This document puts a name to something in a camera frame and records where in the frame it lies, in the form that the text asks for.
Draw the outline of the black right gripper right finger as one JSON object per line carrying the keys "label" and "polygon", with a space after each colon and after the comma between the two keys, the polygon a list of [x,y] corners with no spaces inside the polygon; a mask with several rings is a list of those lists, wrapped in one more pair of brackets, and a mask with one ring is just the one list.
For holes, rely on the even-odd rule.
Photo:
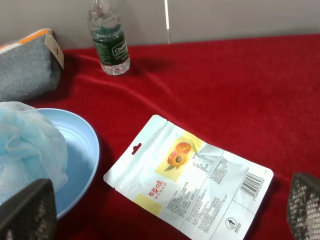
{"label": "black right gripper right finger", "polygon": [[320,238],[320,179],[296,172],[287,201],[287,222],[295,240]]}

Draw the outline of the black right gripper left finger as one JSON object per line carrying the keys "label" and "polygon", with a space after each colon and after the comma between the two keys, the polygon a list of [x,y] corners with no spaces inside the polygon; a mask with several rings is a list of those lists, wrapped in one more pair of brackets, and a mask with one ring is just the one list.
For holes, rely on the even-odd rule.
{"label": "black right gripper left finger", "polygon": [[2,240],[53,240],[57,212],[53,183],[37,179],[0,205]]}

